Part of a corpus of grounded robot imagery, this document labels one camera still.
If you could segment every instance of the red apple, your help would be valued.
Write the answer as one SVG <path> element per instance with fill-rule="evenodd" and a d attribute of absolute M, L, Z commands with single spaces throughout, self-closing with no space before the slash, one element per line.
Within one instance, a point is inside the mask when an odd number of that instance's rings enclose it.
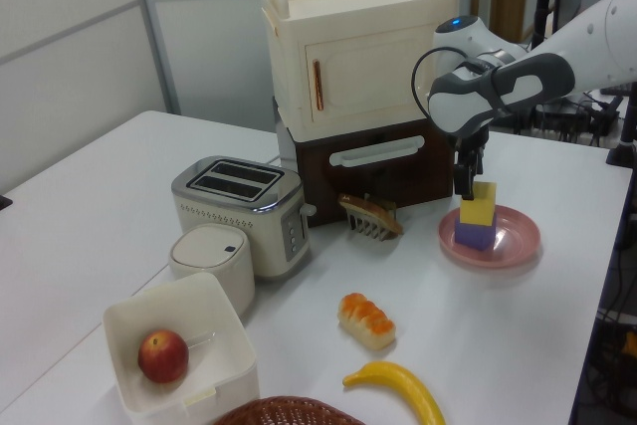
<path fill-rule="evenodd" d="M 139 346 L 137 365 L 156 383 L 173 382 L 188 368 L 188 345 L 177 332 L 168 329 L 150 333 Z"/>

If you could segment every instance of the pink plate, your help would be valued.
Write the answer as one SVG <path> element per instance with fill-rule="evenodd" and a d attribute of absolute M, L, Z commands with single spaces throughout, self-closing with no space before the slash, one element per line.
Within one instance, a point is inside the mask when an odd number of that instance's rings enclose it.
<path fill-rule="evenodd" d="M 506 268 L 523 263 L 539 247 L 539 229 L 529 217 L 515 209 L 496 205 L 496 242 L 493 247 L 479 251 L 456 244 L 455 221 L 460 208 L 448 213 L 438 226 L 440 245 L 451 256 L 464 263 L 483 268 Z"/>

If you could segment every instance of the banana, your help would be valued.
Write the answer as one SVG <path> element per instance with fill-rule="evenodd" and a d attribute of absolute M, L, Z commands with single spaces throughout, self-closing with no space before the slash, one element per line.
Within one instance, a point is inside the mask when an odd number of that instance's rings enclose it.
<path fill-rule="evenodd" d="M 396 390 L 409 403 L 422 425 L 445 425 L 445 418 L 427 387 L 405 367 L 377 360 L 342 380 L 345 387 L 361 383 L 384 385 Z"/>

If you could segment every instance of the toaster slot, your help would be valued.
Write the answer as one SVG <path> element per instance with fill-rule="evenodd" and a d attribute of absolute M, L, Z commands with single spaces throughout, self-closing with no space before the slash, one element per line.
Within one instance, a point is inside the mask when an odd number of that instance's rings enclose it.
<path fill-rule="evenodd" d="M 261 188 L 250 186 L 249 184 L 235 183 L 216 176 L 203 176 L 197 180 L 195 186 L 212 192 L 223 192 L 247 199 L 254 198 L 262 191 Z"/>
<path fill-rule="evenodd" d="M 210 171 L 213 173 L 223 174 L 225 176 L 232 176 L 234 178 L 247 179 L 248 181 L 254 181 L 261 184 L 270 184 L 274 179 L 280 176 L 280 174 L 277 173 L 255 168 L 246 168 L 226 162 L 219 162 L 215 164 Z"/>

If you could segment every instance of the cabinet door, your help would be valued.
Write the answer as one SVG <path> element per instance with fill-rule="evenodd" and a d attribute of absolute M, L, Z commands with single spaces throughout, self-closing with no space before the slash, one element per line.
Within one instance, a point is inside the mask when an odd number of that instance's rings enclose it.
<path fill-rule="evenodd" d="M 417 27 L 306 46 L 312 121 L 417 111 L 411 76 L 433 34 L 433 27 Z M 422 102 L 433 81 L 431 58 L 418 73 Z"/>

